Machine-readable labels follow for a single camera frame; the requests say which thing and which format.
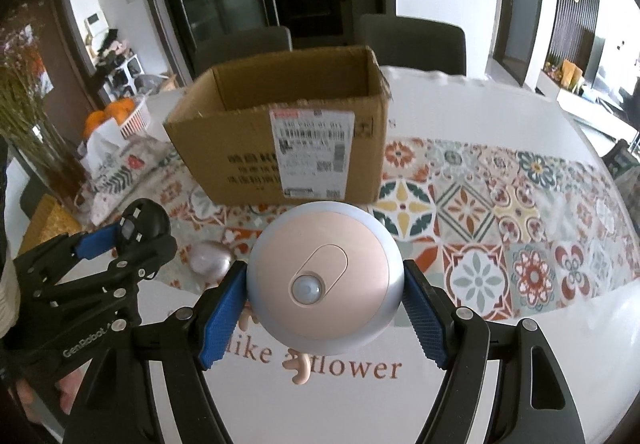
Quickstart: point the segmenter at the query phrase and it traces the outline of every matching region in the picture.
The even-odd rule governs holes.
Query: pink round device
[[[391,322],[404,285],[402,257],[374,217],[313,202],[278,217],[256,241],[249,301],[278,341],[308,354],[369,343]]]

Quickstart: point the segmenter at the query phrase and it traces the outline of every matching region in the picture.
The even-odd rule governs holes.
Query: wooden wall panel
[[[547,58],[569,59],[583,71],[587,68],[599,5],[600,0],[558,0]]]

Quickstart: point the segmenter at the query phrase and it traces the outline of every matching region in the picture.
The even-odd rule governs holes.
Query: wooden door
[[[70,59],[53,0],[19,0],[18,12],[27,13],[38,27],[38,53],[51,87],[44,109],[60,135],[73,146],[82,141],[84,120],[95,109],[84,91],[78,68]]]

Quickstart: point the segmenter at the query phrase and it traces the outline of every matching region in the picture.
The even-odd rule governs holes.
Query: white basket
[[[124,138],[129,138],[131,135],[146,130],[149,124],[151,124],[151,115],[148,107],[146,107],[145,96],[140,100],[133,113],[129,115],[129,118],[120,125],[120,133]]]

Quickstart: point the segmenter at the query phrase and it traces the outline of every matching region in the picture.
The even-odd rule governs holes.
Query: orange fruit
[[[122,126],[122,123],[129,118],[129,112],[123,107],[119,107],[111,111],[111,116],[116,120],[118,126]]]
[[[94,130],[106,121],[109,117],[102,110],[93,111],[89,114],[89,116],[84,121],[84,131],[82,132],[82,138],[87,140],[91,137],[91,134]]]
[[[130,97],[121,98],[118,103],[129,113],[133,113],[133,110],[136,109],[136,103]]]
[[[110,102],[104,110],[107,115],[113,117],[118,123],[118,126],[120,126],[129,118],[131,111],[133,111],[131,104],[133,104],[133,100],[124,98]]]

